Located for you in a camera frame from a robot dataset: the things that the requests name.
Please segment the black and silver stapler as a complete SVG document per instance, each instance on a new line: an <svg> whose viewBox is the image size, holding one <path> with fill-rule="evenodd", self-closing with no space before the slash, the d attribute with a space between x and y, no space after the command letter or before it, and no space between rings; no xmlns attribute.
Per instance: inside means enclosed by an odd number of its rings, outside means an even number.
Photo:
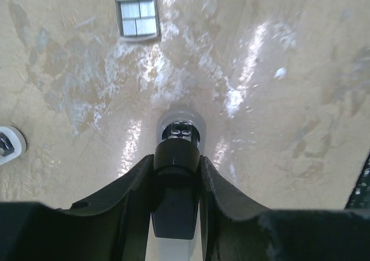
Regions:
<svg viewBox="0 0 370 261"><path fill-rule="evenodd" d="M159 260L190 260L193 253L205 137L204 119L188 106L171 107L157 122L150 215Z"/></svg>

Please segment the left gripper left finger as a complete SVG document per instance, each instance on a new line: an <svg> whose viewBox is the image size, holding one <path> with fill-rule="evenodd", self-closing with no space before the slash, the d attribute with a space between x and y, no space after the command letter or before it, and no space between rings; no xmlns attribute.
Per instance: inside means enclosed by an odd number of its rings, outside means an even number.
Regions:
<svg viewBox="0 0 370 261"><path fill-rule="evenodd" d="M145 260L153 159L69 209L1 203L1 260Z"/></svg>

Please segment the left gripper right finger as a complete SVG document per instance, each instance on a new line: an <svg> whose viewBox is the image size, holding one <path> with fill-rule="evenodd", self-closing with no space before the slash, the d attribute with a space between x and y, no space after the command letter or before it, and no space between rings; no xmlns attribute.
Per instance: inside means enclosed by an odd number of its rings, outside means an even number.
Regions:
<svg viewBox="0 0 370 261"><path fill-rule="evenodd" d="M272 210L199 165L204 260L369 259L368 210Z"/></svg>

